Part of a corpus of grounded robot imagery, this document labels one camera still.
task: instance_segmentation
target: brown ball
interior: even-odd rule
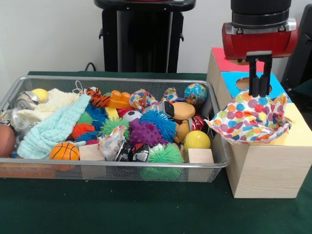
[[[15,145],[15,136],[12,128],[0,125],[0,157],[9,157]]]

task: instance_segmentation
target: black cable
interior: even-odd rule
[[[93,64],[92,62],[89,62],[84,70],[85,70],[85,71],[88,71],[88,68],[89,68],[90,65],[93,67],[93,71],[96,72],[96,71],[97,71],[97,70],[96,70],[96,67],[94,66],[94,64]]]

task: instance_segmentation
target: white wall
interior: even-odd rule
[[[291,16],[300,19],[308,3],[292,0]],[[230,0],[197,0],[184,16],[178,72],[206,73],[210,48],[222,46],[222,24],[231,21]],[[89,61],[103,70],[100,28],[92,0],[0,0],[0,98],[28,71],[80,71]],[[285,59],[273,63],[281,78]]]

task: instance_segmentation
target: orange lego block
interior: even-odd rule
[[[116,109],[128,109],[131,108],[129,104],[130,94],[127,92],[119,92],[117,90],[112,91],[111,99],[108,102],[108,106]]]

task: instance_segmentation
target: yellow ball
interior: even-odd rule
[[[32,92],[40,99],[41,103],[44,103],[49,97],[48,91],[44,89],[34,89]]]
[[[204,132],[191,131],[184,139],[184,148],[187,151],[191,149],[209,149],[211,146],[210,139]]]

